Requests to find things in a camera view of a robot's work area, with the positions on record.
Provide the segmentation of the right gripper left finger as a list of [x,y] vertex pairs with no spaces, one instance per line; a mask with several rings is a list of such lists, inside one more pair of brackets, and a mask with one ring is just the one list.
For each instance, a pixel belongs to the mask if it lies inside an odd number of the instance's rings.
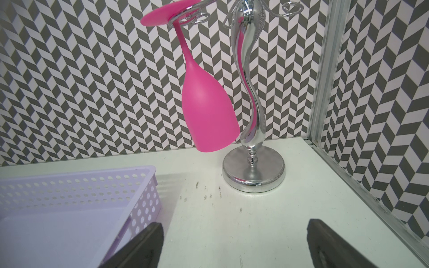
[[153,222],[99,267],[157,268],[163,243],[163,225]]

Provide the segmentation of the lilac plastic basket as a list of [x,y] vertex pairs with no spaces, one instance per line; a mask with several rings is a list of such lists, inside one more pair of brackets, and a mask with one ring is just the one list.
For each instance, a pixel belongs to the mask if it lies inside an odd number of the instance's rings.
[[3,268],[96,268],[156,221],[153,166],[1,180]]

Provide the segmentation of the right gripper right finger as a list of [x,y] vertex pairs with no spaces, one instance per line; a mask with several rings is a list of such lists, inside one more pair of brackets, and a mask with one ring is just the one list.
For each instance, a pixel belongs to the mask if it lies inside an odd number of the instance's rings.
[[315,268],[376,267],[320,219],[309,220],[307,242]]

